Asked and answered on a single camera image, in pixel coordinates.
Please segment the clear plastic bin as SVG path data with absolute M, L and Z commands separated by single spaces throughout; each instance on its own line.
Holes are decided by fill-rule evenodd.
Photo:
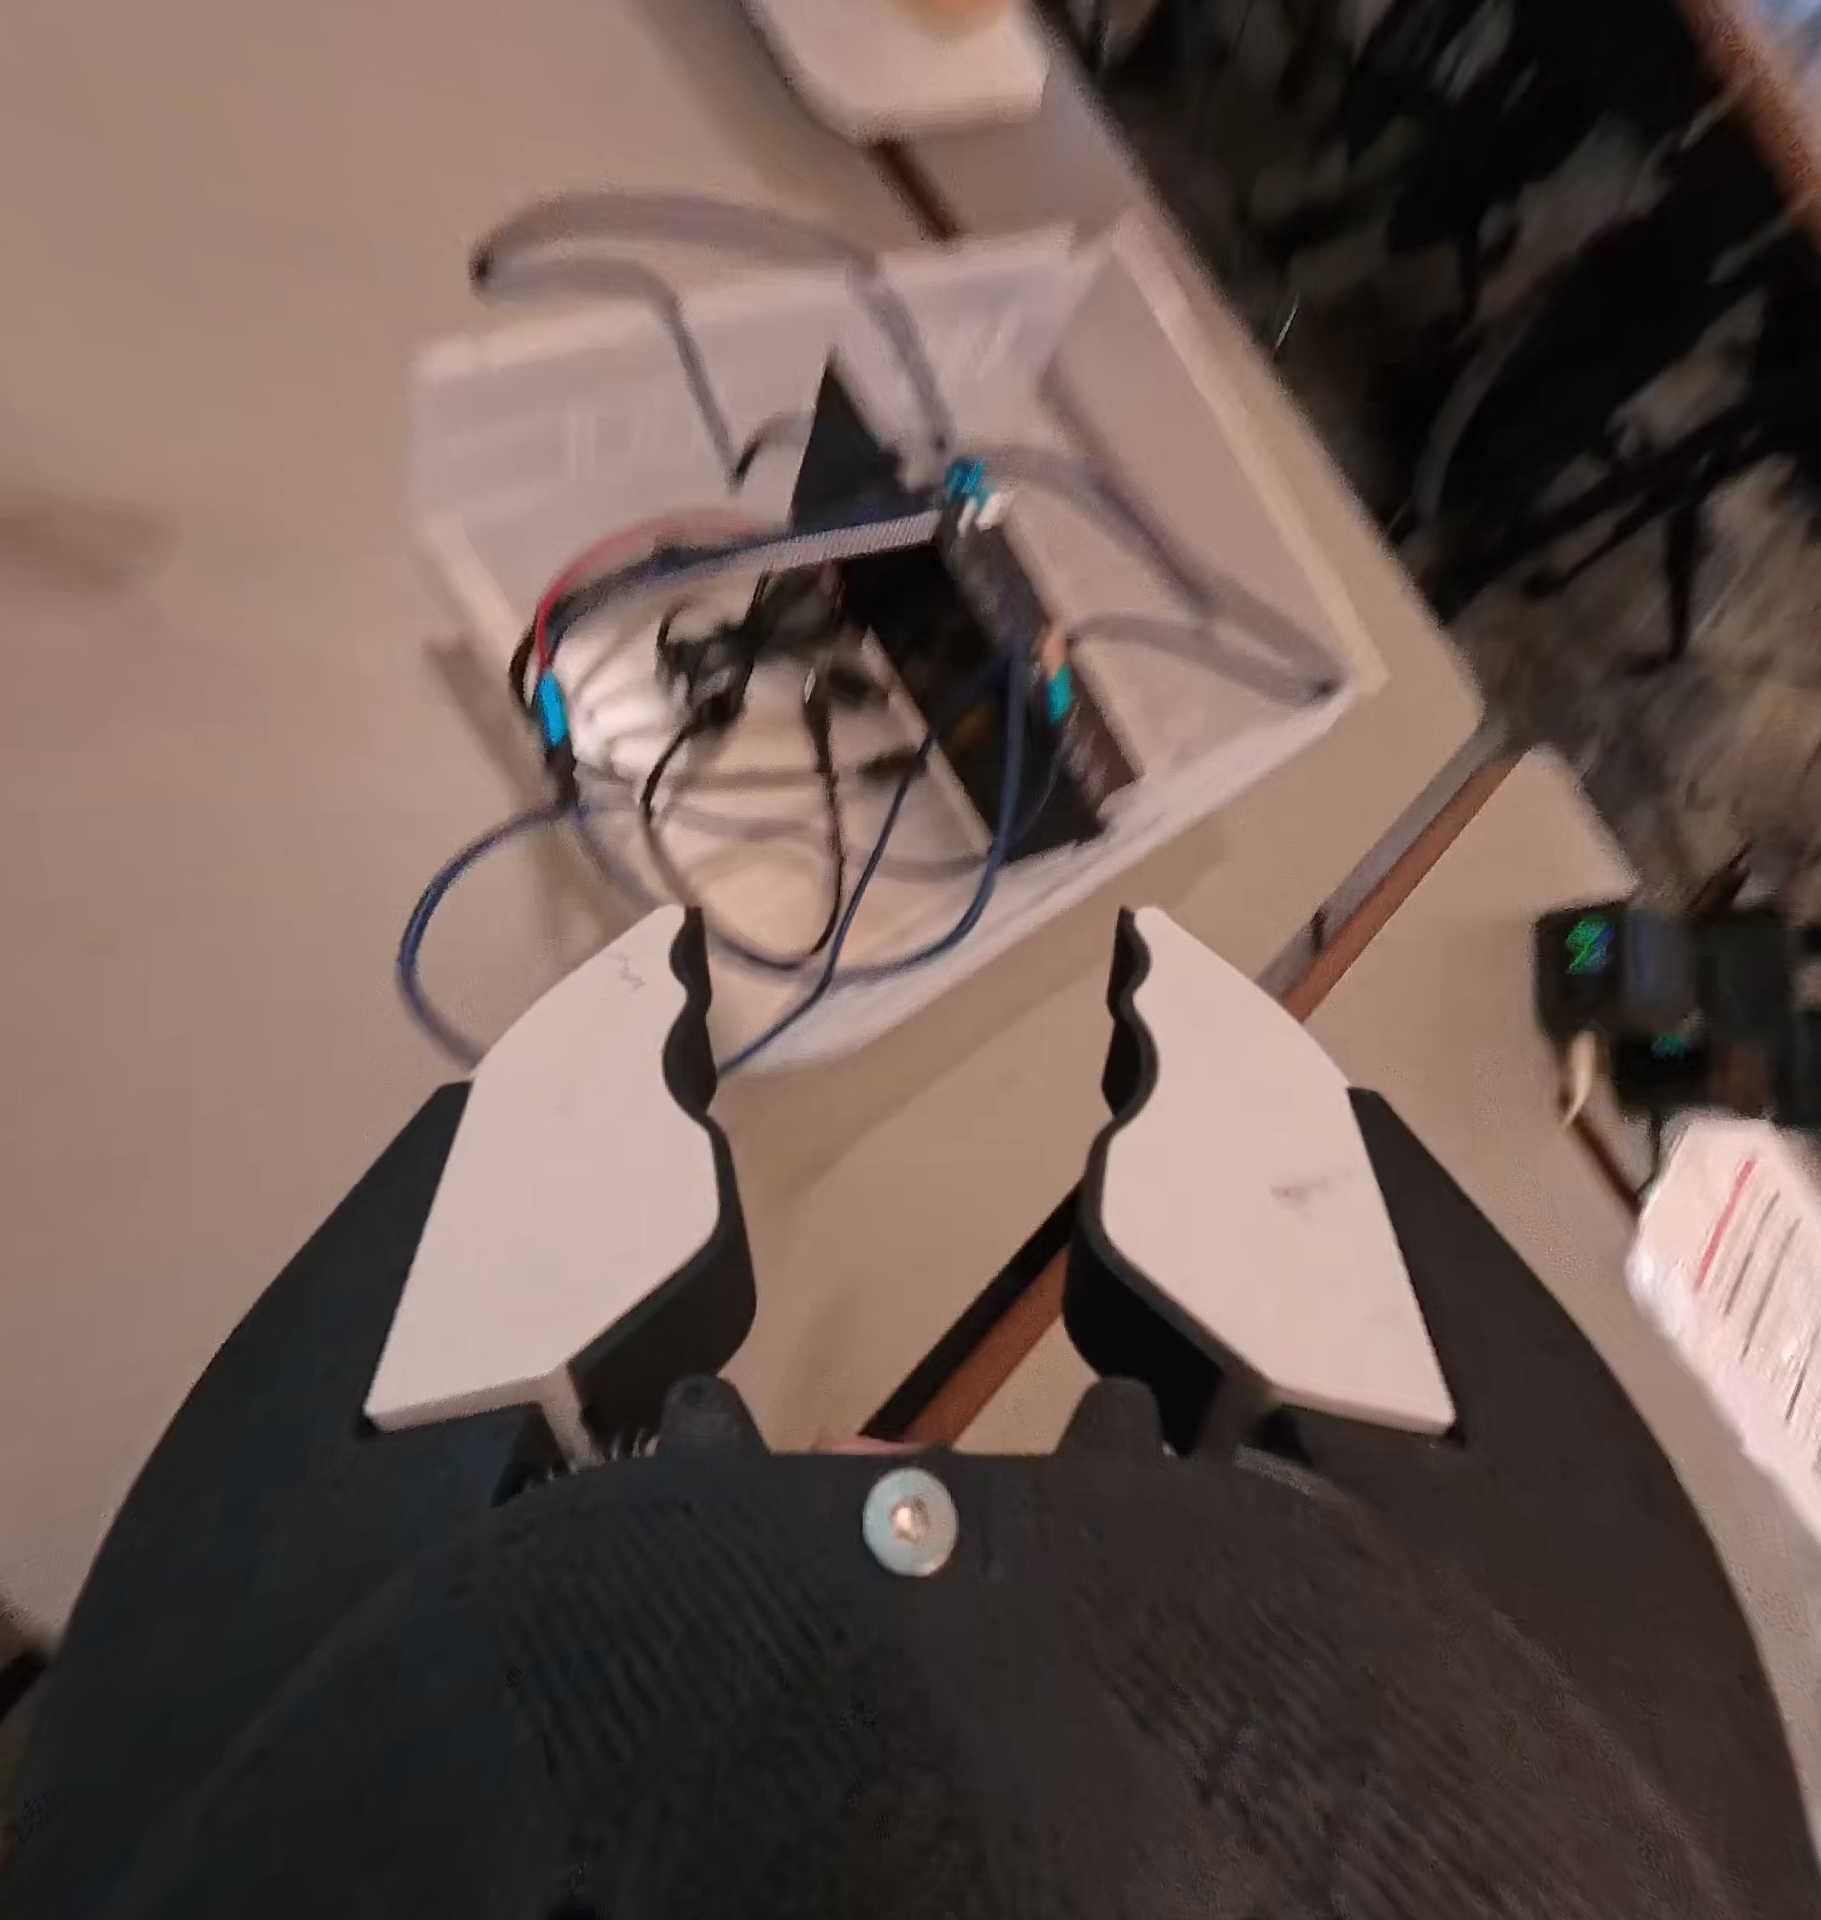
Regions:
M 1354 598 L 1134 228 L 810 254 L 678 297 L 561 260 L 556 309 L 412 375 L 418 534 L 640 912 L 702 906 L 723 1072 L 873 1043 L 1308 748 L 1381 682 Z M 1012 860 L 841 604 L 869 539 L 791 516 L 835 364 L 914 484 L 983 458 L 1138 768 L 1083 847 Z

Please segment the black multiport USB hub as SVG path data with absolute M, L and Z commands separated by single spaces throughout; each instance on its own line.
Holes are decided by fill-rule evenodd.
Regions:
M 939 726 L 936 754 L 985 829 L 1009 772 L 1009 674 L 1024 669 L 1022 769 L 1012 860 L 1104 837 L 1106 807 L 1138 780 L 1099 696 L 1072 661 L 1066 621 L 1005 518 L 1009 496 L 983 458 L 953 457 L 914 484 L 826 364 L 793 484 L 808 534 L 869 539 L 834 562 L 841 604 L 873 638 L 900 689 Z

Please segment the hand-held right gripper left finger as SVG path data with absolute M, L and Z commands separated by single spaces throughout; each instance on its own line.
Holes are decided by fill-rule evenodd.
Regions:
M 467 1081 L 364 1416 L 384 1432 L 531 1410 L 657 1432 L 756 1311 L 712 1117 L 707 934 L 667 906 L 515 1021 Z

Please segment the grey desk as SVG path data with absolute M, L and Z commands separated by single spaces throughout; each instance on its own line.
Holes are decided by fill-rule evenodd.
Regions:
M 727 1088 L 768 1439 L 857 1428 L 1083 1161 L 1114 901 L 1257 973 L 1494 747 L 1467 664 L 1065 57 L 1033 131 L 796 106 L 742 5 L 0 5 L 0 1598 L 56 1637 L 212 1350 L 443 1078 L 392 988 L 510 812 L 402 514 L 404 374 L 561 188 L 914 245 L 1138 214 L 1386 687 L 841 1068 Z

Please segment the white paper sheets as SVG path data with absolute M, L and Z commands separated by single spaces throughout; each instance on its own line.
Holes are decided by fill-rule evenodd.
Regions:
M 1821 1549 L 1821 1181 L 1761 1122 L 1667 1136 L 1623 1267 L 1642 1316 Z

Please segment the black power bank green display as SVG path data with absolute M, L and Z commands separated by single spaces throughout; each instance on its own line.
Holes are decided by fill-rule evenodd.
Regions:
M 1653 1132 L 1713 1113 L 1821 1136 L 1821 1003 L 1802 986 L 1818 962 L 1821 921 L 1775 908 L 1617 901 L 1540 918 L 1535 1022 L 1561 1059 L 1561 1123 L 1607 1078 Z

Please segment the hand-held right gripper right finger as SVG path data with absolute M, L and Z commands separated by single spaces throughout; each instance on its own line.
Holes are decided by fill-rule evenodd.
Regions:
M 1350 1078 L 1158 908 L 1114 927 L 1108 1108 L 1077 1188 L 1066 1335 L 1150 1391 L 1165 1444 L 1213 1416 L 1454 1426 Z

